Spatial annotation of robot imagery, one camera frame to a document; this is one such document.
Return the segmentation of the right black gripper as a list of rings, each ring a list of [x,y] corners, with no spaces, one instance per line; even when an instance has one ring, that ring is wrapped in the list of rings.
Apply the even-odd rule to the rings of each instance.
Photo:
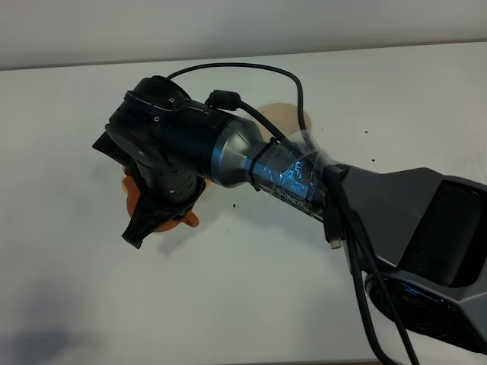
[[[156,144],[124,131],[104,132],[93,148],[129,168],[141,195],[123,239],[140,249],[160,225],[192,210],[205,189],[205,180],[168,162]]]

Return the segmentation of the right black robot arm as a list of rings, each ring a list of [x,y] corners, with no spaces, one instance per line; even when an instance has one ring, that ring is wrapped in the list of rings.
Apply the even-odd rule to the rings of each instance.
[[[405,329],[486,351],[486,187],[428,168],[375,173],[330,160],[306,131],[265,140],[234,115],[240,97],[200,103],[154,76],[124,96],[94,148],[133,178],[140,196],[123,233],[146,236],[193,208],[207,181],[244,183],[320,221],[344,243],[362,293]]]

